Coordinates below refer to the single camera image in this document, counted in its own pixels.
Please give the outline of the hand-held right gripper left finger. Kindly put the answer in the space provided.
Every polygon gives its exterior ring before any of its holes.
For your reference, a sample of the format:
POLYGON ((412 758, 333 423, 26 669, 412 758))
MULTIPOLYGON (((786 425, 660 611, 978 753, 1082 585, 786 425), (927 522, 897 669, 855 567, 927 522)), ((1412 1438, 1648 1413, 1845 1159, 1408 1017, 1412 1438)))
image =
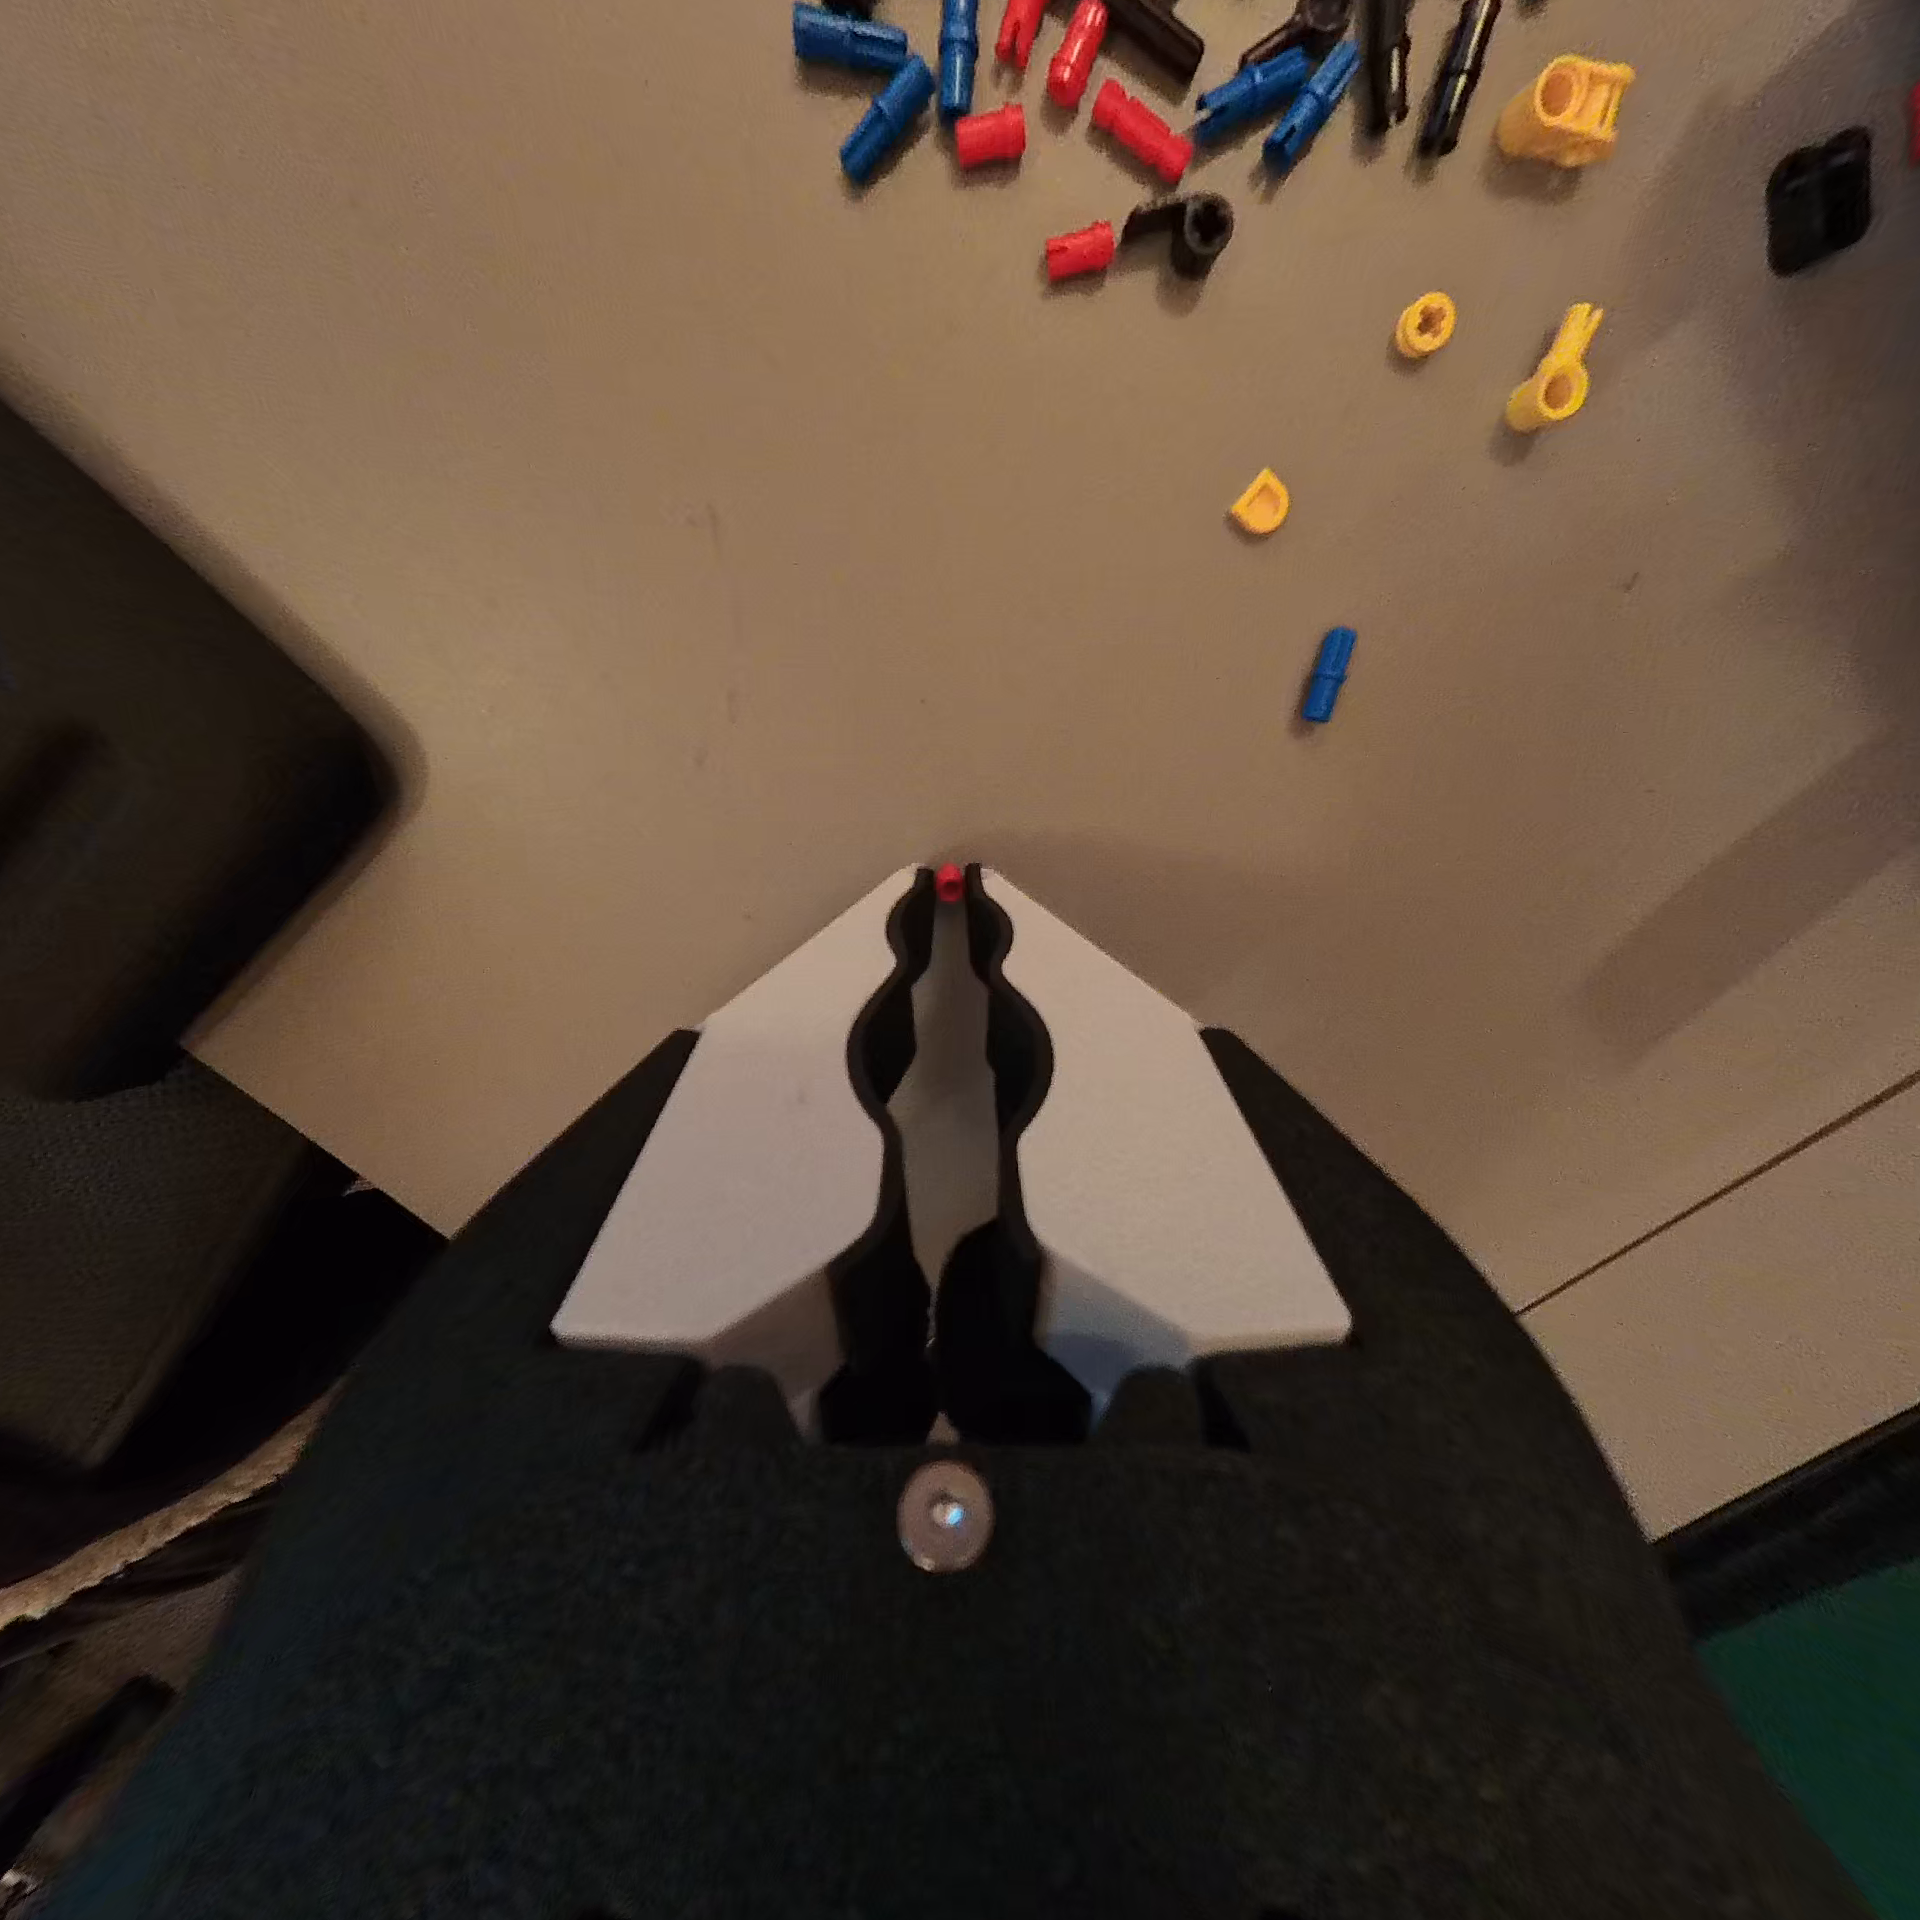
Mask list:
POLYGON ((937 879, 899 868, 711 1013, 551 1332, 752 1367, 827 1438, 924 1438, 930 1287, 889 1111, 937 879))

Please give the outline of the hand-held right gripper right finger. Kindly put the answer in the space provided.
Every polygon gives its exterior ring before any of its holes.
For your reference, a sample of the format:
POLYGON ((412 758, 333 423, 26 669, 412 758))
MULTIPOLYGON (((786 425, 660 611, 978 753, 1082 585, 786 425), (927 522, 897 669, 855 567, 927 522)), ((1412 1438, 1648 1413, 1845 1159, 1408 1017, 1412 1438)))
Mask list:
POLYGON ((965 900, 999 1223, 1035 1275, 1033 1340, 1090 1414, 1140 1371, 1352 1340, 1205 1027, 1004 873, 970 867, 965 900))

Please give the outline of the grey desk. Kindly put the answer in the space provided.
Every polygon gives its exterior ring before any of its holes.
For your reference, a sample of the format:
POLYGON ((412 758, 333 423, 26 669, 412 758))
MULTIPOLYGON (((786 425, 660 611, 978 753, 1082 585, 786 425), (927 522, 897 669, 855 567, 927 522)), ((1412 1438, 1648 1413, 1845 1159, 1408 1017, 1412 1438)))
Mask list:
POLYGON ((852 196, 781 5, 2 39, 5 394, 408 787, 200 1052, 443 1233, 907 860, 1242 1034, 1521 1313, 1915 1074, 1915 5, 1508 10, 1431 177, 1251 138, 1208 281, 1057 294, 1136 203, 1089 118, 852 196), (1577 171, 1496 147, 1559 54, 1640 73, 1577 171), (1843 129, 1872 225, 1777 279, 1843 129))

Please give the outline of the grey work table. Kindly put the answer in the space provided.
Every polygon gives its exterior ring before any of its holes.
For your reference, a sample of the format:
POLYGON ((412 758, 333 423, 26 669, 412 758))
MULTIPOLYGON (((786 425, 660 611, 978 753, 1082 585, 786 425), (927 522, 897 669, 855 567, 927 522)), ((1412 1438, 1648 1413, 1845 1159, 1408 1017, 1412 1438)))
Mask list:
POLYGON ((1521 1313, 1650 1541, 1917 1398, 1915 1074, 1521 1313))

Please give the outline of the dark green tray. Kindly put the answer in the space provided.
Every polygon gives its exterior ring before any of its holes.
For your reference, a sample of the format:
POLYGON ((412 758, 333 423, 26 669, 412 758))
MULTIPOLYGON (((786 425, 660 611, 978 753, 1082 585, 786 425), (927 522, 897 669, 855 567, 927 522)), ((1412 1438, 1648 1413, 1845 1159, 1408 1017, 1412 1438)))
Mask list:
POLYGON ((1772 1779, 1876 1916, 1917 1916, 1917 1566, 1700 1642, 1772 1779))

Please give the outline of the yellow brick pin connector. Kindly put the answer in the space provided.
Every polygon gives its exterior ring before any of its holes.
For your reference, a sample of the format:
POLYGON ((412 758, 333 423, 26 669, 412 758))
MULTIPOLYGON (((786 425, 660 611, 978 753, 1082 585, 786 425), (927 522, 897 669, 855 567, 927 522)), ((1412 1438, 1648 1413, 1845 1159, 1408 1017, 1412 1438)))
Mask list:
POLYGON ((1588 353, 1601 323, 1603 308, 1595 305, 1568 308, 1538 365, 1507 398, 1508 431, 1532 437, 1579 413, 1593 385, 1588 353))

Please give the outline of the pile of small brick pins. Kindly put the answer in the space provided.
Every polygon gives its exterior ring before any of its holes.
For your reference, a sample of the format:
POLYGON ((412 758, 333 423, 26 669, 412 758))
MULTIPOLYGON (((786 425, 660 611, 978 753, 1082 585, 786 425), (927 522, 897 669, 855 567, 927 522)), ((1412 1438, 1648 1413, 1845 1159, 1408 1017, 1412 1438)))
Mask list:
MULTIPOLYGON (((965 171, 1012 171, 1027 150, 1021 100, 973 105, 978 5, 940 5, 935 60, 879 19, 874 5, 794 5, 791 42, 803 65, 874 76, 881 89, 848 132, 840 164, 867 188, 930 117, 945 129, 954 164, 965 171)), ((1047 61, 1042 102, 1068 125, 1089 110, 1090 125, 1164 196, 1131 209, 1121 225, 1092 221, 1044 242, 1047 283, 1109 273, 1124 250, 1162 242, 1168 274, 1203 281, 1236 231, 1231 198, 1184 193, 1201 153, 1261 130, 1260 179, 1279 183, 1314 148, 1331 117, 1360 89, 1360 130, 1383 140, 1408 118, 1408 5, 1292 5, 1282 23, 1239 54, 1235 70, 1199 93, 1194 118, 1176 129, 1117 81, 1096 81, 1111 33, 1135 43, 1162 76, 1189 82, 1205 43, 1176 5, 1072 5, 1047 61)))

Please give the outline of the large yellow brick connector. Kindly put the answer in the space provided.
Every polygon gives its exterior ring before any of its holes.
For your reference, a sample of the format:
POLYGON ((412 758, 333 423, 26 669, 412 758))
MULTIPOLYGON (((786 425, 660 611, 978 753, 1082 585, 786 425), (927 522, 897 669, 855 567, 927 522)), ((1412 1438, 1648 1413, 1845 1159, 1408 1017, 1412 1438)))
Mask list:
POLYGON ((1535 159, 1564 171, 1611 157, 1632 65, 1592 54, 1559 54, 1517 91, 1496 121, 1496 148, 1507 159, 1535 159))

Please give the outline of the black brick connector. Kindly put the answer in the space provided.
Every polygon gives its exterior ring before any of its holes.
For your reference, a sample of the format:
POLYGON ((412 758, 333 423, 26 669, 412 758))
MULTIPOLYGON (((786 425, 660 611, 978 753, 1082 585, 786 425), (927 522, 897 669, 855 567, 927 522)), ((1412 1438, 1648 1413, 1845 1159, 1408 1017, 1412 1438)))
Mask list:
POLYGON ((1874 138, 1843 129, 1784 156, 1764 188, 1768 270, 1796 276, 1856 247, 1874 215, 1874 138))

